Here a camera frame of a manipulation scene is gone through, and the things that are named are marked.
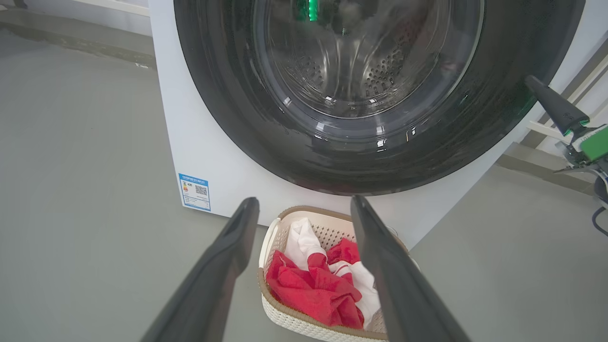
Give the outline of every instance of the washing machine door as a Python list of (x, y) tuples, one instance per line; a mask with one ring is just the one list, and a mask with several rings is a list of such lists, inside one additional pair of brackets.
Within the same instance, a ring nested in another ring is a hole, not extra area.
[(454, 172), (535, 103), (579, 0), (175, 0), (209, 111), (257, 163), (309, 189), (387, 194)]

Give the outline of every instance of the blue label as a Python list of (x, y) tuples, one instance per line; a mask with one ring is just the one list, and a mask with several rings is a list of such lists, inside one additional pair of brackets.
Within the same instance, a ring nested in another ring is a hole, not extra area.
[(211, 211), (209, 182), (181, 173), (178, 175), (184, 205), (195, 209)]

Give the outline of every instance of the clothing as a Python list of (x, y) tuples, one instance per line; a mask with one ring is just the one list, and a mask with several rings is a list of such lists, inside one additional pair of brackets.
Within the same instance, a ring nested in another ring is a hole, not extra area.
[(292, 223), (285, 253), (273, 254), (266, 282), (284, 305), (328, 326), (363, 329), (380, 309), (357, 244), (342, 239), (326, 253), (307, 218)]

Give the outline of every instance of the cable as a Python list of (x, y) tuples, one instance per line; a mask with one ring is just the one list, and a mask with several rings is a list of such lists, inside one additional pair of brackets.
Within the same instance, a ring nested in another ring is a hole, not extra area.
[(598, 215), (600, 215), (600, 214), (601, 214), (603, 211), (605, 211), (605, 210), (606, 210), (606, 208), (601, 207), (601, 208), (599, 208), (597, 211), (595, 211), (595, 212), (593, 213), (593, 215), (591, 216), (591, 222), (593, 222), (593, 226), (594, 226), (594, 227), (595, 227), (597, 230), (599, 230), (599, 231), (600, 231), (602, 234), (604, 234), (605, 236), (608, 236), (608, 232), (607, 232), (607, 231), (605, 231), (605, 230), (603, 230), (603, 229), (602, 229), (602, 227), (600, 227), (600, 226), (598, 225), (598, 223), (595, 221), (595, 220), (598, 218)]

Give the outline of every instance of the basket handle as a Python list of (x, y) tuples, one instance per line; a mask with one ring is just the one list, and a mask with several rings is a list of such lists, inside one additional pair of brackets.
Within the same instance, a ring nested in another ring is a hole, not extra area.
[(266, 259), (268, 259), (268, 254), (270, 251), (268, 250), (270, 241), (274, 238), (275, 233), (277, 232), (278, 223), (281, 222), (280, 218), (275, 218), (274, 221), (268, 226), (268, 230), (266, 231), (266, 235), (264, 236), (264, 242), (262, 243), (262, 249), (260, 251), (260, 260), (258, 261), (258, 265), (260, 268), (264, 268), (266, 264)]

